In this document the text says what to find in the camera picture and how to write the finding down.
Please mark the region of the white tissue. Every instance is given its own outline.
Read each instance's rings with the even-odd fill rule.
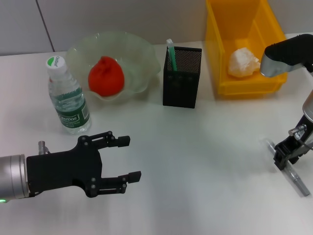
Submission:
[[[229,59],[228,73],[235,77],[252,75],[260,69],[259,59],[246,47],[233,52]]]

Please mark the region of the white wall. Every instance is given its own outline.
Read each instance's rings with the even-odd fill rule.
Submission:
[[[285,33],[313,32],[312,0],[268,0]]]
[[[35,0],[0,0],[0,55],[52,51]]]
[[[53,46],[68,50],[79,39],[122,30],[153,44],[203,40],[205,0],[39,0]]]
[[[268,1],[285,33],[313,31],[312,0]],[[107,30],[131,32],[153,44],[200,41],[205,35],[205,0],[38,2],[56,51]],[[52,51],[36,0],[0,0],[0,32],[0,55]]]

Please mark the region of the plastic bottle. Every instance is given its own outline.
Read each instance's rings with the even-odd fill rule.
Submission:
[[[53,56],[46,62],[49,79],[49,95],[64,128],[71,134],[87,131],[91,119],[83,90],[67,69],[61,56]]]

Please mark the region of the black pen holder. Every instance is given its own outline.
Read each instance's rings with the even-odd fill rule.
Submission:
[[[174,47],[177,71],[172,70],[169,53],[163,74],[163,105],[195,108],[201,70],[202,49]]]

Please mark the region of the bottle label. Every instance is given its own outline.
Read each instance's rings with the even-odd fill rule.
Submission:
[[[70,112],[56,110],[61,123],[67,128],[77,128],[89,120],[89,110],[86,101],[78,109]]]
[[[59,100],[59,101],[62,101],[62,100],[65,100],[65,99],[70,99],[70,98],[73,98],[73,97],[75,97],[77,95],[80,95],[82,92],[83,92],[82,88],[79,87],[79,88],[77,88],[74,91],[71,91],[71,92],[68,92],[68,93],[65,93],[65,94],[61,94],[61,95],[57,95],[57,96],[55,96],[55,99]]]

